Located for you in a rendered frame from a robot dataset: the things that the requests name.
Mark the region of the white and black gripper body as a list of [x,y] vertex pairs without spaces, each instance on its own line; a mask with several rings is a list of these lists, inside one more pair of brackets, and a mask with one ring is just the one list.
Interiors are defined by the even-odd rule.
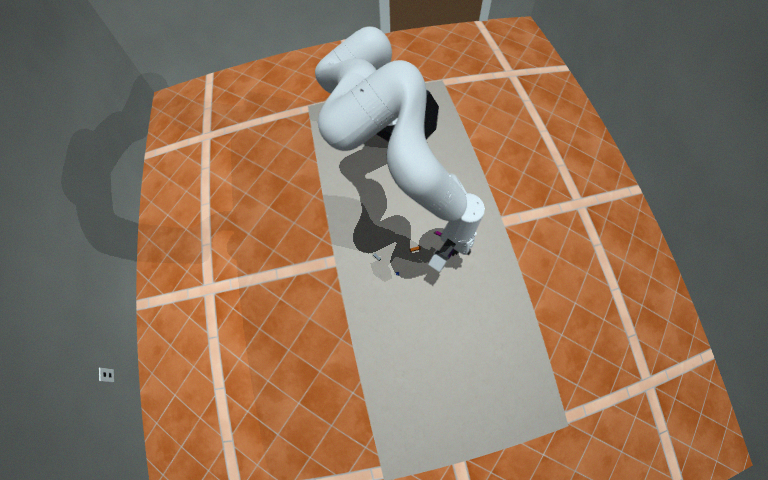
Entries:
[[[447,225],[446,225],[446,227],[447,227]],[[444,243],[445,243],[445,241],[447,239],[450,239],[449,236],[447,235],[446,227],[445,227],[445,229],[443,230],[443,232],[441,234],[441,240]],[[456,243],[456,242],[452,241],[452,242],[454,242],[456,244],[453,249],[455,249],[456,251],[458,251],[459,253],[461,253],[463,255],[466,255],[469,252],[470,248],[473,246],[474,241],[475,241],[475,237],[472,237],[470,240],[468,240],[467,243]]]

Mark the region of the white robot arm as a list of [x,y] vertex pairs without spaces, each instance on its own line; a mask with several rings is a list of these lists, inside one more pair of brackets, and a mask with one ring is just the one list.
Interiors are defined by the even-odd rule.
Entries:
[[[331,147],[350,151],[386,126],[395,125],[387,148],[393,180],[419,205],[449,221],[447,234],[451,240],[466,243],[476,236],[484,203],[467,193],[456,175],[449,175],[427,144],[427,93],[422,74],[407,61],[391,59],[387,36],[378,28],[364,27],[318,63],[315,77],[331,94],[319,114],[320,134]],[[450,239],[429,262],[439,272],[456,245]]]

